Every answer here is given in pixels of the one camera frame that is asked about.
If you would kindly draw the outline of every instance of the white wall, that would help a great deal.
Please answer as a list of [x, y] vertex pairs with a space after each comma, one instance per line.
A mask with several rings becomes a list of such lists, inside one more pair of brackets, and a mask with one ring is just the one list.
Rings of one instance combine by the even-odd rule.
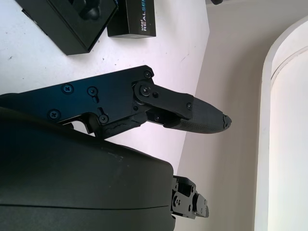
[[[210, 36], [196, 96], [233, 123], [220, 134], [187, 134], [178, 175], [197, 184], [210, 217], [177, 218], [176, 230], [253, 230], [262, 67], [277, 37], [308, 15], [308, 1], [234, 0], [207, 10]], [[256, 230], [267, 230], [258, 222]]]

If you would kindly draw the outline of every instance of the black screw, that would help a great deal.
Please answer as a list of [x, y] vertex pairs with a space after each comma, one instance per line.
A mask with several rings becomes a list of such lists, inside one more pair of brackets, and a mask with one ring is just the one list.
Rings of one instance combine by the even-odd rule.
[[192, 107], [193, 107], [193, 106], [192, 106], [192, 103], [188, 103], [188, 104], [187, 104], [187, 109], [188, 109], [188, 110], [192, 110]]
[[157, 98], [158, 98], [158, 96], [159, 96], [157, 92], [153, 92], [153, 94], [152, 94], [152, 95], [153, 95], [153, 97], [154, 97], [154, 98], [156, 98], [156, 99], [157, 99]]
[[88, 94], [90, 95], [90, 96], [95, 96], [95, 95], [97, 95], [97, 89], [95, 88], [95, 87], [89, 87], [88, 88]]
[[146, 77], [146, 78], [152, 78], [153, 75], [152, 75], [152, 73], [151, 73], [150, 71], [145, 71], [145, 72], [144, 72], [144, 77]]
[[100, 123], [101, 124], [106, 124], [106, 123], [108, 123], [108, 116], [106, 116], [106, 115], [101, 115], [99, 118], [98, 118], [98, 120], [100, 121]]
[[48, 117], [51, 120], [56, 120], [60, 118], [60, 112], [56, 109], [52, 109], [48, 112]]
[[72, 85], [70, 85], [68, 83], [62, 85], [62, 92], [64, 94], [68, 94], [69, 95], [69, 94], [72, 94], [73, 91], [74, 91], [74, 88], [73, 88]]
[[141, 86], [140, 92], [143, 96], [149, 96], [150, 95], [150, 88], [146, 85]]

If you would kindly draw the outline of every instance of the white curved panel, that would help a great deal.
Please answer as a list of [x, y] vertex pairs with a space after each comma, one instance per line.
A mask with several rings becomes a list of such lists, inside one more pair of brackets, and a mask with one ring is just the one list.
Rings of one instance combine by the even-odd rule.
[[[255, 230], [256, 231], [265, 231], [265, 230], [278, 230], [278, 226], [274, 226], [274, 222], [279, 222], [284, 224], [284, 220], [279, 220], [279, 215], [277, 212], [279, 209], [276, 207], [277, 203], [271, 201], [272, 199], [277, 199], [278, 195], [269, 193], [280, 192], [280, 190], [275, 187], [275, 184], [271, 185], [269, 190], [269, 182], [271, 184], [277, 180], [277, 184], [280, 181], [280, 178], [274, 178], [278, 176], [277, 169], [275, 168], [275, 161], [278, 158], [273, 154], [271, 156], [270, 152], [270, 142], [273, 141], [273, 137], [270, 137], [272, 133], [272, 118], [270, 114], [274, 113], [275, 107], [271, 102], [271, 85], [274, 82], [275, 78], [272, 78], [273, 75], [281, 77], [281, 72], [285, 71], [289, 65], [289, 62], [292, 62], [293, 59], [296, 59], [298, 55], [305, 52], [308, 47], [308, 17], [301, 19], [292, 26], [290, 26], [282, 35], [275, 41], [272, 45], [269, 53], [265, 59], [262, 73], [262, 84], [261, 84], [261, 97], [260, 97], [260, 120], [259, 120], [259, 146], [258, 146], [258, 166], [257, 166], [257, 196], [256, 196], [256, 215], [255, 215]], [[288, 131], [282, 129], [284, 124], [280, 124], [279, 132]], [[288, 214], [291, 217], [291, 214], [288, 212], [288, 207], [284, 207], [281, 212]]]
[[271, 90], [269, 231], [308, 230], [308, 52], [286, 65]]

